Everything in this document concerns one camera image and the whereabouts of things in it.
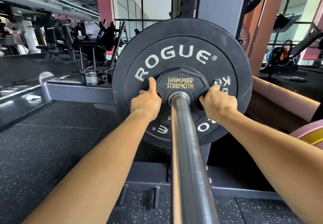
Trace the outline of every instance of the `finger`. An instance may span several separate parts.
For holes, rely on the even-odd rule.
[[[152,95],[157,94],[156,92],[156,80],[153,77],[150,77],[149,79],[149,93],[151,93]]]
[[[220,86],[219,86],[218,84],[215,84],[215,85],[213,85],[213,86],[211,86],[211,87],[209,88],[209,91],[210,91],[210,90],[219,91],[219,90],[220,90]]]
[[[147,91],[144,91],[144,90],[140,90],[139,91],[139,95],[142,95],[142,94],[144,94],[144,93],[146,93]]]
[[[200,100],[202,106],[204,107],[204,95],[201,95],[199,100]]]

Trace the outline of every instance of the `gym floor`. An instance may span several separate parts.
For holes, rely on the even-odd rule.
[[[4,65],[16,70],[16,77],[4,70]],[[62,76],[74,69],[79,69],[79,63],[12,58],[4,64],[0,59],[0,85],[17,79],[37,79],[42,71]],[[287,131],[305,123],[256,93],[247,113],[254,120]],[[0,223],[21,223],[69,170],[121,122],[116,112],[99,110],[92,104],[56,101],[0,133]],[[169,163],[170,151],[141,141],[134,160]],[[212,143],[208,165],[259,170],[230,134]],[[113,211],[108,223],[170,223],[170,194],[162,193],[162,211],[151,213],[152,194],[128,190],[125,210]],[[222,223],[303,223],[283,201],[219,196],[215,201]]]

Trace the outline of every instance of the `rogue logo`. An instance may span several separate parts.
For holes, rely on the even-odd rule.
[[[168,78],[168,89],[194,89],[193,78]]]
[[[207,52],[206,50],[200,50],[196,53],[196,55],[193,55],[193,51],[194,51],[194,46],[190,45],[190,49],[188,49],[188,47],[185,48],[185,51],[183,50],[184,46],[180,45],[180,49],[179,49],[179,56],[184,57],[184,58],[188,58],[191,56],[194,56],[196,58],[197,61],[205,64],[209,57],[211,56],[211,53]],[[163,58],[164,60],[167,59],[171,59],[174,58],[176,56],[175,51],[174,51],[174,46],[168,46],[164,49],[161,50],[160,52],[160,57]],[[216,56],[212,56],[211,58],[212,60],[216,60],[217,57]],[[159,63],[159,58],[157,55],[150,55],[147,57],[147,59],[145,60],[145,64],[146,67],[148,68],[154,68],[158,65]],[[140,67],[137,71],[137,73],[135,74],[135,78],[139,79],[140,81],[143,82],[143,75],[147,75],[149,73],[149,71],[145,71],[142,67]]]

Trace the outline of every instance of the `yellow stripe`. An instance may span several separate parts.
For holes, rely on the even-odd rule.
[[[308,144],[315,145],[323,141],[323,128],[313,131],[302,138],[300,140],[307,142]]]

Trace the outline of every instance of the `hand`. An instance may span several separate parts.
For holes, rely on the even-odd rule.
[[[220,86],[217,84],[209,89],[205,97],[200,96],[200,102],[208,119],[219,124],[231,111],[236,111],[238,106],[237,99],[220,91]]]
[[[149,90],[139,91],[139,96],[131,100],[131,113],[140,113],[147,116],[149,122],[155,120],[160,110],[162,99],[156,92],[156,81],[153,77],[149,78]]]

